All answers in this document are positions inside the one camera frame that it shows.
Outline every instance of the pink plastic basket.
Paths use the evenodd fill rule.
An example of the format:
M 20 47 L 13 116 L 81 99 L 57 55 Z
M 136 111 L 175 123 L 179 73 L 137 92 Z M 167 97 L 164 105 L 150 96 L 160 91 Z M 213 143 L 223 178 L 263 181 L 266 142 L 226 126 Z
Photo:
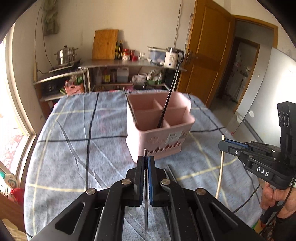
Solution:
M 167 99 L 167 92 L 130 94 L 128 96 L 135 113 L 133 122 L 127 105 L 128 136 L 126 144 L 134 162 L 144 155 L 144 149 L 155 159 L 181 151 L 195 118 L 190 114 L 191 101 L 180 92 L 173 92 L 164 116 L 162 127 L 157 129 L 160 115 Z
M 84 85 L 82 83 L 81 85 L 71 85 L 69 87 L 66 87 L 66 84 L 65 84 L 65 90 L 67 95 L 76 95 L 76 94 L 84 93 Z

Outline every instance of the window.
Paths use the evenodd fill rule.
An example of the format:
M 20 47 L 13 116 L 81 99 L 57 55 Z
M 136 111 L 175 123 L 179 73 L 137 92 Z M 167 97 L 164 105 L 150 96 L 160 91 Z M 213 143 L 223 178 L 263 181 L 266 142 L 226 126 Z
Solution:
M 24 157 L 27 156 L 30 143 L 33 143 L 32 137 L 35 138 L 35 135 L 28 131 L 29 128 L 22 121 L 24 118 L 18 108 L 13 84 L 9 82 L 8 46 L 6 46 L 8 35 L 0 44 L 0 172 L 13 174 L 20 185 L 21 172 L 26 162 Z M 0 177 L 0 191 L 10 191 L 2 177 Z

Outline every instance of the kettle handle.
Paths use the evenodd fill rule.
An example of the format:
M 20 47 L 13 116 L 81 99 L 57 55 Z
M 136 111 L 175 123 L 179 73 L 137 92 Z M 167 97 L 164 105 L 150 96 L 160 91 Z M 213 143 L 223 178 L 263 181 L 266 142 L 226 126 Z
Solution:
M 184 56 L 185 56 L 185 53 L 184 53 L 184 51 L 182 51 L 182 50 L 178 50 L 178 54 L 179 53 L 181 53 L 181 60 L 180 60 L 180 62 L 182 63 L 183 62 L 183 60 L 184 60 Z

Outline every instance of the human hand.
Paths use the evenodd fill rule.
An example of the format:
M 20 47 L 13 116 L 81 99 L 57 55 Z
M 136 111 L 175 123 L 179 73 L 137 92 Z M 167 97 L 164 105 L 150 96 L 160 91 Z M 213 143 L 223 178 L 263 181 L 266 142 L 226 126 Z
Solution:
M 286 190 L 273 190 L 270 187 L 270 184 L 265 182 L 260 207 L 267 210 L 269 207 L 273 207 L 276 201 L 284 201 L 289 193 L 289 190 L 290 187 L 288 187 Z M 294 212 L 296 212 L 296 188 L 292 189 L 286 204 L 283 206 L 277 216 L 279 218 L 288 218 Z

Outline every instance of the door handle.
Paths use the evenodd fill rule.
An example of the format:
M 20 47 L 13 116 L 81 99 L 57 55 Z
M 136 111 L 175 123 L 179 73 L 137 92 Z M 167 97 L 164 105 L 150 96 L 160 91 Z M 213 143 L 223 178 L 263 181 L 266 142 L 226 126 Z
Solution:
M 191 58 L 198 59 L 198 57 L 192 56 L 192 51 L 191 50 L 188 50 L 188 54 L 187 54 L 187 58 L 186 58 L 185 64 L 188 64 L 190 62 Z

